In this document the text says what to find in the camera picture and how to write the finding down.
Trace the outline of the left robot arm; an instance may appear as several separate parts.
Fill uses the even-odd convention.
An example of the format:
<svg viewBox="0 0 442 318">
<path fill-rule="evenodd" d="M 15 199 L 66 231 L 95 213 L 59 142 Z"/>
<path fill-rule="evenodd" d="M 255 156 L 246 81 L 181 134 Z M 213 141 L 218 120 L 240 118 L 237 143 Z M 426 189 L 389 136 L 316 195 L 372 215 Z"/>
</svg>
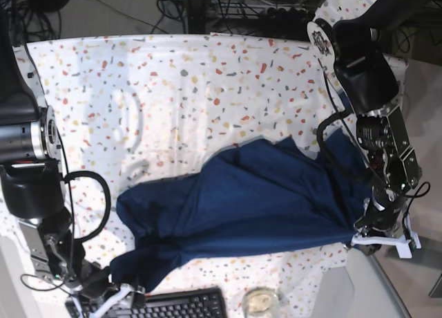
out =
<svg viewBox="0 0 442 318">
<path fill-rule="evenodd" d="M 321 0 L 307 34 L 325 78 L 329 97 L 343 108 L 323 120 L 317 141 L 335 121 L 355 115 L 349 136 L 369 170 L 372 188 L 365 212 L 355 223 L 351 246 L 368 253 L 392 246 L 402 259 L 421 248 L 411 228 L 414 199 L 430 190 L 421 183 L 421 168 L 401 111 L 399 85 L 379 45 L 383 30 L 397 27 L 431 0 Z"/>
</svg>

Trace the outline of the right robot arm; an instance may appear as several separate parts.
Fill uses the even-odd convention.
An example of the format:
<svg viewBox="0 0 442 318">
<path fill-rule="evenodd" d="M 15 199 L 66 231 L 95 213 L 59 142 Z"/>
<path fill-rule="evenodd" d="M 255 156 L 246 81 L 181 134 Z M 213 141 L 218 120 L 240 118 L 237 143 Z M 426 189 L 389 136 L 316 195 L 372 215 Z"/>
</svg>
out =
<svg viewBox="0 0 442 318">
<path fill-rule="evenodd" d="M 114 281 L 110 268 L 85 258 L 84 243 L 98 236 L 111 214 L 111 193 L 102 176 L 69 171 L 55 112 L 28 86 L 39 74 L 21 73 L 1 16 L 1 190 L 30 249 L 35 276 L 51 290 L 67 287 L 79 317 L 104 317 L 119 307 L 131 315 L 146 302 L 134 281 Z M 104 215 L 90 234 L 75 237 L 71 182 L 97 181 L 104 193 Z"/>
</svg>

